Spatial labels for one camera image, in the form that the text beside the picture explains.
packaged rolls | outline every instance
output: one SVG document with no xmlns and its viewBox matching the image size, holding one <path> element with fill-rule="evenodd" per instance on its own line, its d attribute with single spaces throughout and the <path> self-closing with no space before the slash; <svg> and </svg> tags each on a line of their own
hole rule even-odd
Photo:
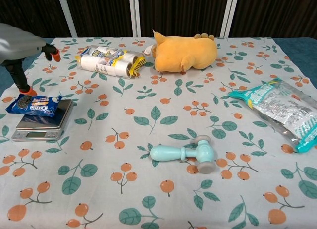
<svg viewBox="0 0 317 229">
<path fill-rule="evenodd" d="M 137 76 L 145 64 L 141 53 L 102 46 L 90 46 L 76 59 L 80 69 L 121 78 Z"/>
</svg>

curtain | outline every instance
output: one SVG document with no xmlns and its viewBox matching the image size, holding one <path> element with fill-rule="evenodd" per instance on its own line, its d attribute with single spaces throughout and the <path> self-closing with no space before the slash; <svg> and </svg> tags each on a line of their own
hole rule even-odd
<svg viewBox="0 0 317 229">
<path fill-rule="evenodd" d="M 227 0 L 139 0 L 141 34 L 220 35 Z"/>
<path fill-rule="evenodd" d="M 230 37 L 317 38 L 317 0 L 238 0 Z"/>
<path fill-rule="evenodd" d="M 129 0 L 67 0 L 79 37 L 131 37 Z"/>
<path fill-rule="evenodd" d="M 59 0 L 0 0 L 0 22 L 40 37 L 70 37 Z"/>
</svg>

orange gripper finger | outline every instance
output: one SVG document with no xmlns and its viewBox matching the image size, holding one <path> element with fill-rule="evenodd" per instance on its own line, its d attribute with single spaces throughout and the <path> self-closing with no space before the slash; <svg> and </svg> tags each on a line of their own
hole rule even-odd
<svg viewBox="0 0 317 229">
<path fill-rule="evenodd" d="M 56 62 L 60 62 L 59 49 L 57 49 L 57 53 L 56 54 L 52 54 L 52 57 L 54 58 L 54 60 Z"/>
</svg>

tablecloth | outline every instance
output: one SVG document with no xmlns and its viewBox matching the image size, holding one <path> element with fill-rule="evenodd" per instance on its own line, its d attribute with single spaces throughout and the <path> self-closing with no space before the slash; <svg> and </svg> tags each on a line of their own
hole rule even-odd
<svg viewBox="0 0 317 229">
<path fill-rule="evenodd" d="M 298 154 L 242 102 L 229 98 L 279 77 L 310 96 L 316 89 L 271 38 L 216 39 L 204 70 L 163 73 L 154 61 L 139 78 L 77 69 L 89 45 L 142 52 L 152 38 L 56 38 L 62 61 L 40 55 L 26 71 L 39 95 L 75 103 L 58 141 L 13 142 L 21 120 L 0 102 L 0 228 L 241 229 L 316 227 L 317 151 Z M 198 162 L 156 162 L 153 146 L 195 148 L 208 135 L 211 174 Z"/>
</svg>

toy hammer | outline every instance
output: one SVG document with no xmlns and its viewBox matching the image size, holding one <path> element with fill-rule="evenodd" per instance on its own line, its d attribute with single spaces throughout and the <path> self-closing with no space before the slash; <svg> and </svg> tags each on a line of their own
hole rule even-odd
<svg viewBox="0 0 317 229">
<path fill-rule="evenodd" d="M 177 148 L 172 146 L 154 146 L 150 155 L 156 161 L 172 161 L 187 157 L 196 157 L 199 164 L 197 166 L 200 173 L 211 173 L 214 169 L 213 158 L 214 152 L 210 145 L 211 139 L 206 135 L 197 136 L 194 142 L 197 144 L 195 150 L 185 149 L 185 147 Z"/>
</svg>

